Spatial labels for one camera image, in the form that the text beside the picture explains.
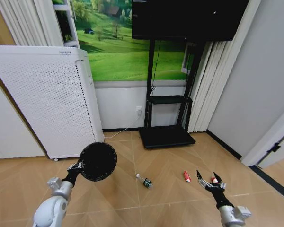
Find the television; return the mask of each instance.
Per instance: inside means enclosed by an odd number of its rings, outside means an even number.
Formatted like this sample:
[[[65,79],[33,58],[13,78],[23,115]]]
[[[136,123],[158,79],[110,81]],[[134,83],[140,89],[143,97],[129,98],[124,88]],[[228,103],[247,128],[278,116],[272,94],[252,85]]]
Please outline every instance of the television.
[[[133,39],[228,41],[249,0],[133,0]]]

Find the white wall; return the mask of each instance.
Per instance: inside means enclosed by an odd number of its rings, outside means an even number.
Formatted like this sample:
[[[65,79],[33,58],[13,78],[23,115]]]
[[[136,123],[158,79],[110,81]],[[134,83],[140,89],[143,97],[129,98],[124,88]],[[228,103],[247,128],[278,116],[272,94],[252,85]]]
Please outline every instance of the white wall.
[[[245,156],[284,112],[284,0],[262,0],[208,129]]]
[[[154,95],[183,95],[185,87],[156,87]],[[131,126],[143,127],[146,88],[98,88],[96,89],[103,129],[127,128],[137,118],[136,106],[142,106],[142,116]],[[152,125],[176,123],[179,104],[153,105]]]
[[[44,153],[0,88],[0,158],[30,156]]]

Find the white robot forearm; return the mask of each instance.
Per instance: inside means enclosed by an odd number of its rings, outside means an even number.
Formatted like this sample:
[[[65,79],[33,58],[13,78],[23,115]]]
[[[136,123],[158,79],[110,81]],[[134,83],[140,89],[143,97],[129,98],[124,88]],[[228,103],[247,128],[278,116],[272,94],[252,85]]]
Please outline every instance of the white robot forearm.
[[[242,206],[222,206],[219,208],[223,227],[240,227],[245,225],[245,219],[251,216],[251,212]]]
[[[70,202],[73,188],[71,182],[62,182],[60,178],[53,177],[47,184],[52,189],[52,196],[38,207],[34,215],[33,227],[61,227]]]

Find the black disc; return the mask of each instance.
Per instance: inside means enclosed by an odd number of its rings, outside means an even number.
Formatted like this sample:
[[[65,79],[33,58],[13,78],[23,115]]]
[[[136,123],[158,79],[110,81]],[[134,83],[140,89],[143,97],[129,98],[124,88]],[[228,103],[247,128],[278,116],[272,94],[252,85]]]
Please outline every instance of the black disc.
[[[89,144],[81,152],[79,161],[83,163],[81,174],[90,181],[101,181],[107,178],[117,164],[117,153],[107,143]]]

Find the baseboard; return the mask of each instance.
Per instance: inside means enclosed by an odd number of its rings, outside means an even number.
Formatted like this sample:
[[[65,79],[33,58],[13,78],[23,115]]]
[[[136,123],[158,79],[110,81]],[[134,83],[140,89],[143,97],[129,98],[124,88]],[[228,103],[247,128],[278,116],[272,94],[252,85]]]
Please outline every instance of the baseboard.
[[[103,132],[113,132],[113,131],[122,131],[124,129],[126,129],[125,131],[138,131],[140,130],[142,127],[139,128],[120,128],[120,129],[103,129]]]
[[[222,147],[224,147],[229,153],[234,155],[236,159],[240,160],[240,158],[242,158],[242,155],[240,155],[238,152],[236,152],[234,149],[228,146],[225,142],[223,142],[219,137],[217,137],[211,131],[206,130],[206,133],[210,135],[215,141],[217,141]]]
[[[280,185],[277,181],[275,181],[257,166],[250,166],[250,169],[256,174],[258,174],[263,180],[269,183],[272,187],[274,187],[278,192],[280,192],[284,196],[284,187]]]

